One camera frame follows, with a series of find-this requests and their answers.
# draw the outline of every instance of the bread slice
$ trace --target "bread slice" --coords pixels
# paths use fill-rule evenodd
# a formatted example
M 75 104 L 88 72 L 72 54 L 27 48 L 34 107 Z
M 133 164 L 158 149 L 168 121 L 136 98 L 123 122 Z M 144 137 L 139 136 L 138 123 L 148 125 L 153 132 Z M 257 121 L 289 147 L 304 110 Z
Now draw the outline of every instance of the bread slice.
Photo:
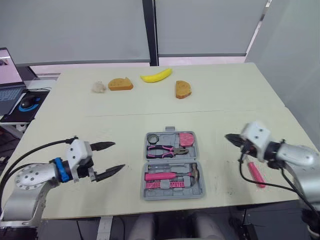
M 115 78 L 111 80 L 108 84 L 108 88 L 111 91 L 119 91 L 119 90 L 131 90 L 134 88 L 134 85 L 130 81 L 129 78 Z
M 186 81 L 176 81 L 175 83 L 175 97 L 177 99 L 184 99 L 191 94 L 190 84 Z

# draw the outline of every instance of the gray toolbox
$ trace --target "gray toolbox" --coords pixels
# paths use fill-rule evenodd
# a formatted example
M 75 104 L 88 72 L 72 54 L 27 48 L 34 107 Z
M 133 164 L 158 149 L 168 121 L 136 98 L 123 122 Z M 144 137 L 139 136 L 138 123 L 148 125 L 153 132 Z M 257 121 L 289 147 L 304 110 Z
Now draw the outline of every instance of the gray toolbox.
M 198 145 L 194 132 L 166 127 L 165 132 L 147 133 L 144 146 L 147 163 L 142 173 L 143 199 L 197 199 L 204 196 L 204 176 L 200 163 L 196 161 Z

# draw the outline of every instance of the pliers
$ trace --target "pliers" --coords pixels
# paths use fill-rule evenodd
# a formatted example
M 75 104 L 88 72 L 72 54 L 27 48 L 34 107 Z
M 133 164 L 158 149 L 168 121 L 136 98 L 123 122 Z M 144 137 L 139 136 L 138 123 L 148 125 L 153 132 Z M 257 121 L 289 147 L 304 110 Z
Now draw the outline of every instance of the pliers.
M 147 151 L 150 150 L 166 150 L 169 152 L 166 152 L 161 155 L 153 155 L 153 154 L 146 154 L 147 159 L 164 159 L 164 158 L 173 158 L 175 155 L 183 155 L 187 154 L 189 152 L 188 149 L 185 148 L 175 148 L 174 146 L 171 145 L 154 145 L 154 146 L 148 146 L 146 148 Z

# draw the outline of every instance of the laptop keyboard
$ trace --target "laptop keyboard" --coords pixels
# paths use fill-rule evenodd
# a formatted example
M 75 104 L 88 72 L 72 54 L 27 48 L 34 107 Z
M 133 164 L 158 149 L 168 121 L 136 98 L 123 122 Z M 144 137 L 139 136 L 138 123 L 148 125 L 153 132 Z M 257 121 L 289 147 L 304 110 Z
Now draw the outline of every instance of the laptop keyboard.
M 19 94 L 21 88 L 17 89 L 8 89 L 8 90 L 0 90 L 0 101 L 10 101 L 14 100 Z

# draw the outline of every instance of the mouse pad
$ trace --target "mouse pad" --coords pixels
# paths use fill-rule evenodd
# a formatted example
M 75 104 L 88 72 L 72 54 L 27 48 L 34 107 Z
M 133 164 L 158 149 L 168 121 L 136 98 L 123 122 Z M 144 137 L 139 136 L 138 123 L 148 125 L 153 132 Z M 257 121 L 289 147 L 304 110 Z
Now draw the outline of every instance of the mouse pad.
M 24 95 L 24 98 L 30 95 L 35 96 L 35 102 L 29 108 L 22 108 L 21 104 L 17 104 L 10 115 L 4 115 L 0 122 L 16 123 L 16 122 L 31 122 L 46 99 L 49 91 L 29 91 Z

